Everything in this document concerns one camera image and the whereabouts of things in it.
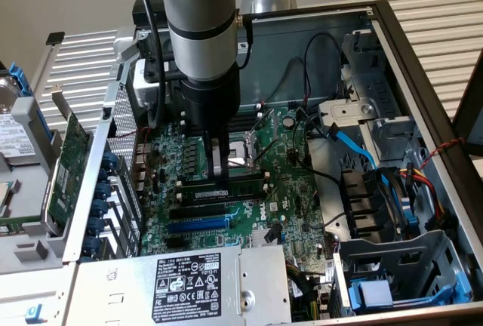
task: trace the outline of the black pcie slot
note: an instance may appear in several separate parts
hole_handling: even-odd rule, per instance
[[[176,208],[169,211],[170,219],[186,219],[186,218],[201,218],[212,217],[215,215],[226,214],[226,208],[223,204],[209,205],[204,207],[187,207]]]
[[[249,181],[249,180],[262,180],[263,174],[261,172],[257,172],[254,174],[245,174],[245,175],[237,175],[235,177],[230,177],[227,182],[229,185],[236,184],[242,181]],[[182,189],[191,187],[191,186],[216,186],[217,183],[211,179],[201,179],[201,180],[189,180],[183,182]]]
[[[215,204],[222,204],[222,203],[232,203],[235,201],[264,200],[264,199],[266,199],[266,193],[257,192],[253,194],[228,195],[228,196],[219,196],[219,197],[213,197],[213,198],[183,200],[182,206],[189,207],[193,205],[215,205]]]
[[[255,112],[237,113],[235,117],[228,123],[228,132],[249,131],[257,123],[257,114]],[[197,137],[203,134],[202,129],[189,122],[185,135],[186,137]]]

